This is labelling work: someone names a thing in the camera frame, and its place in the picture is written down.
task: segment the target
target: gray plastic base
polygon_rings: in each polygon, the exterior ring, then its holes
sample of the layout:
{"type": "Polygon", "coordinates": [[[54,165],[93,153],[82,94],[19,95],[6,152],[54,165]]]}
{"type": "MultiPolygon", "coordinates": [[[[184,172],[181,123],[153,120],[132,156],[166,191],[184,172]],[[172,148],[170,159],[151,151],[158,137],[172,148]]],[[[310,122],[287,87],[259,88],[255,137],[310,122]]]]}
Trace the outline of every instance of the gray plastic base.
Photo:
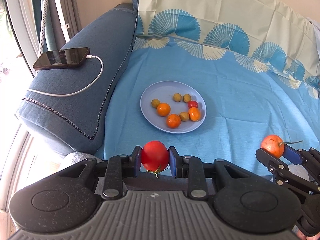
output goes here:
{"type": "Polygon", "coordinates": [[[186,198],[182,191],[131,191],[120,200],[105,201],[84,225],[58,234],[19,230],[11,240],[209,240],[298,239],[292,232],[252,235],[221,222],[204,201],[186,198]]]}

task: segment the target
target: tomato stem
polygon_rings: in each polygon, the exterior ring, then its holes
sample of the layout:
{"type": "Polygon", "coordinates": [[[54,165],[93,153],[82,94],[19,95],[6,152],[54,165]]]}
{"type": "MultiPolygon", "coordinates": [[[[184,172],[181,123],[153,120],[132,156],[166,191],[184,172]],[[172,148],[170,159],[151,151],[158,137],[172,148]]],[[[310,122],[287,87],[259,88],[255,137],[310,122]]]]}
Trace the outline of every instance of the tomato stem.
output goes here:
{"type": "Polygon", "coordinates": [[[153,174],[155,174],[156,175],[156,178],[158,179],[159,177],[158,177],[158,174],[160,173],[160,172],[162,172],[162,171],[160,171],[160,169],[161,169],[161,164],[160,164],[160,166],[158,167],[158,169],[156,170],[156,171],[147,171],[147,173],[153,173],[153,174]]]}
{"type": "Polygon", "coordinates": [[[280,145],[283,144],[283,143],[286,143],[286,144],[294,144],[294,143],[299,143],[299,142],[303,142],[303,140],[298,141],[298,142],[282,142],[282,143],[280,143],[280,145]]]}

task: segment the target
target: charging cable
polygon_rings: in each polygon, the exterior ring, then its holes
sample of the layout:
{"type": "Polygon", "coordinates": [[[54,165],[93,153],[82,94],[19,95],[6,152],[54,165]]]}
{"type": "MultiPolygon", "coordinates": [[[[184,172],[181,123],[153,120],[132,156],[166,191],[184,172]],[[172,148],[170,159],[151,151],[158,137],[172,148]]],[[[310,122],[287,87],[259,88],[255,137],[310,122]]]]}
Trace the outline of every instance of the charging cable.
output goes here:
{"type": "Polygon", "coordinates": [[[98,78],[101,76],[102,74],[102,71],[103,71],[103,62],[102,62],[102,59],[99,58],[98,56],[94,56],[94,55],[87,55],[87,58],[97,58],[98,60],[100,60],[101,62],[101,70],[100,70],[100,73],[99,75],[89,84],[87,85],[85,88],[82,88],[81,90],[77,91],[77,92],[74,92],[74,93],[71,93],[71,94],[50,94],[50,93],[46,93],[46,92],[41,92],[41,91],[38,91],[38,90],[34,90],[34,89],[27,89],[27,91],[31,91],[31,92],[35,92],[35,93],[38,93],[38,94],[41,94],[41,95],[46,95],[46,96],[51,96],[51,97],[71,97],[71,96],[74,96],[76,94],[79,94],[83,91],[85,91],[86,89],[88,89],[89,87],[91,87],[97,80],[98,78]]]}

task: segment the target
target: tomato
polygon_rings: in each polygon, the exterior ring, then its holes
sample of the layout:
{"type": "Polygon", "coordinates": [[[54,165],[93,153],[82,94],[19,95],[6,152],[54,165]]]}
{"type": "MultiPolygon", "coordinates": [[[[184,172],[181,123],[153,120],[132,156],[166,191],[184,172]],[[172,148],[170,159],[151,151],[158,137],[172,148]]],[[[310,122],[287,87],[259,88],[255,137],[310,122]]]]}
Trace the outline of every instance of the tomato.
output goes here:
{"type": "Polygon", "coordinates": [[[181,124],[181,118],[177,114],[170,114],[167,117],[167,126],[169,128],[177,128],[181,124]]]}
{"type": "Polygon", "coordinates": [[[170,114],[171,107],[167,103],[161,103],[157,107],[157,113],[159,116],[167,116],[170,114]]]}
{"type": "Polygon", "coordinates": [[[159,141],[148,142],[142,149],[141,162],[147,171],[161,172],[169,164],[169,152],[159,141]]]}
{"type": "Polygon", "coordinates": [[[261,148],[265,149],[271,155],[279,159],[284,152],[284,142],[275,134],[268,135],[263,139],[261,148]]]}
{"type": "Polygon", "coordinates": [[[198,108],[192,107],[188,111],[190,115],[190,119],[194,122],[199,121],[201,119],[201,113],[198,108]]]}
{"type": "Polygon", "coordinates": [[[188,102],[188,107],[189,107],[189,108],[192,108],[192,107],[198,108],[198,103],[197,103],[197,101],[189,101],[189,102],[188,102]]]}

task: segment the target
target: blue cushion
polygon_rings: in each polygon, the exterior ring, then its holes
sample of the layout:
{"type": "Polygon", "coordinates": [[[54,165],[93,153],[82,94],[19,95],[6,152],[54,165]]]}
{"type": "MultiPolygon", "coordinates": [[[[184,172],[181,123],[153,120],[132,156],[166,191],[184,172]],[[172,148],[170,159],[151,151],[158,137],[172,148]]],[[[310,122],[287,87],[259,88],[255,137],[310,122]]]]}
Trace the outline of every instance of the blue cushion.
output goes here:
{"type": "MultiPolygon", "coordinates": [[[[136,14],[132,5],[118,6],[74,36],[63,49],[89,47],[104,63],[100,78],[80,94],[50,97],[27,92],[17,110],[18,119],[35,137],[61,154],[94,154],[104,138],[105,113],[132,51],[136,14]]],[[[88,85],[100,72],[99,60],[87,59],[80,68],[43,70],[30,88],[68,94],[88,85]]]]}

